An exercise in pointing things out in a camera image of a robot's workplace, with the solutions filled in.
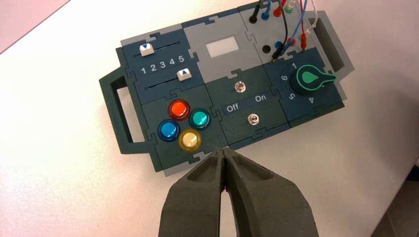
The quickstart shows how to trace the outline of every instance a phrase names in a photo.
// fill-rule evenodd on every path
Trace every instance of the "black wire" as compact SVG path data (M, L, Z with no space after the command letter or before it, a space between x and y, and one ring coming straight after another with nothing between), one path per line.
M282 6L281 2L279 2L279 6L281 6L282 18L284 19L285 39L284 39L282 44L285 45L285 43L287 42L287 39L288 39L288 25L287 25L287 19L285 18L284 6Z
M285 27L285 39L282 42L282 45L280 45L276 51L272 54L272 60L271 62L276 62L277 58L279 57L279 55L281 54L281 51L285 48L285 43L287 42L288 39L288 25L287 25L287 19L285 18L285 13L284 13L284 6L282 6L281 2L279 2L279 6L281 8L281 14L282 14L282 18L284 19L284 27Z

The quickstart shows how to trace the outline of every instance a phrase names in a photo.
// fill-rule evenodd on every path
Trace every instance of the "panel module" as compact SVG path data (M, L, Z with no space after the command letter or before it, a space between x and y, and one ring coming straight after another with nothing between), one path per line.
M279 2L263 18L262 4L257 21L249 20L255 2L121 41L121 67L100 84L122 153L149 153L156 172L171 174L215 149L238 149L343 107L339 81L353 66L326 14L304 50L295 37L271 62L285 29L272 14ZM285 15L291 32L301 11ZM132 141L117 94L125 86L144 142Z

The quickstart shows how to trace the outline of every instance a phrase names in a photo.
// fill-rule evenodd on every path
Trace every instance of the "red button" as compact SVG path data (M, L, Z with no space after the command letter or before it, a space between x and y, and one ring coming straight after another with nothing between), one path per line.
M185 120L190 113L189 104L184 100L174 100L169 105L168 113L173 120Z

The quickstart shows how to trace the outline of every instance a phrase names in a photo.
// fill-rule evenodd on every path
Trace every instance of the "yellow button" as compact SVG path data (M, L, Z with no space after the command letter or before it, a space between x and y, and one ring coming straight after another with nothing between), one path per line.
M185 151L196 151L201 145L201 134L196 130L186 129L179 136L179 145Z
M194 147L198 143L198 137L192 132L187 132L183 135L182 142L185 147Z

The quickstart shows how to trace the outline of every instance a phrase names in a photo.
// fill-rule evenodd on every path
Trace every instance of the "push button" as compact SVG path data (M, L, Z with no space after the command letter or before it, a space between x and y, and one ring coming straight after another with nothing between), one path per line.
M185 151L196 151L201 146L200 133L193 129L186 129L179 136L179 145Z
M158 128L159 137L165 142L171 142L178 138L180 132L179 125L172 120L164 120L160 123Z
M189 116L189 123L193 128L202 130L210 123L210 115L204 109L196 109Z
M185 120L190 113L189 104L184 100L174 100L169 105L168 113L173 120Z

